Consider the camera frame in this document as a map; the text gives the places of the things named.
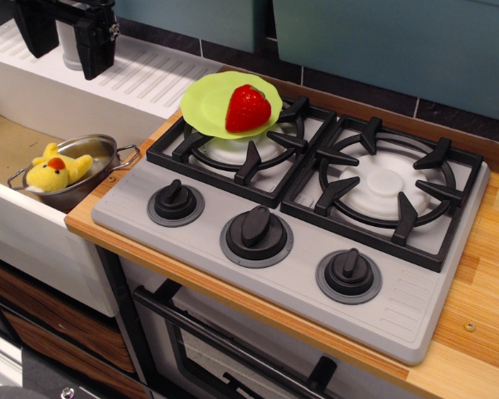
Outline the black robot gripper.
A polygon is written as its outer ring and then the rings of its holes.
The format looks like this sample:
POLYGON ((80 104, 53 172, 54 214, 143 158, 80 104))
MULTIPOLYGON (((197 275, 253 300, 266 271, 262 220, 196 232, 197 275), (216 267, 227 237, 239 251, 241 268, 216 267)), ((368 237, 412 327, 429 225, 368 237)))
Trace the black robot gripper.
POLYGON ((115 1, 15 1, 14 19, 29 52, 40 58, 59 45, 56 21, 73 26, 83 75, 90 81, 113 66, 119 24, 115 1))

